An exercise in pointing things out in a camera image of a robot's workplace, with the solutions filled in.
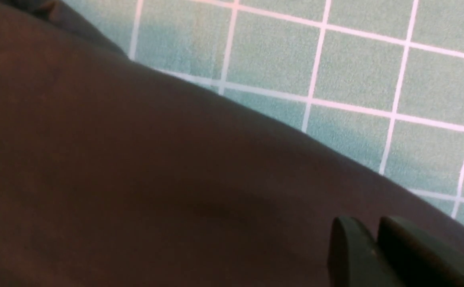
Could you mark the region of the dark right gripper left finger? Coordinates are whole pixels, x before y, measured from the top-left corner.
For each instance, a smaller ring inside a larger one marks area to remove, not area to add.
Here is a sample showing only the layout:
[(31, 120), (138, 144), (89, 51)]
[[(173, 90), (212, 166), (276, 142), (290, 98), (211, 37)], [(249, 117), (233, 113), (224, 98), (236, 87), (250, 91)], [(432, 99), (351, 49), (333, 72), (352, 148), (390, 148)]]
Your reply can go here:
[(327, 270), (331, 287), (403, 287), (372, 234), (353, 217), (334, 218)]

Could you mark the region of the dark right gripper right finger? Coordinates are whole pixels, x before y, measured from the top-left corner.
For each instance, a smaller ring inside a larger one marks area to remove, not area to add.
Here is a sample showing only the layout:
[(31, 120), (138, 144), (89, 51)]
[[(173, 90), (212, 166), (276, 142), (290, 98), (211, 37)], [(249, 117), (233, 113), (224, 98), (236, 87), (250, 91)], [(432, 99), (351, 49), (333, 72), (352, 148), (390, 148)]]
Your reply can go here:
[(382, 217), (377, 244), (407, 287), (464, 287), (464, 253), (400, 217)]

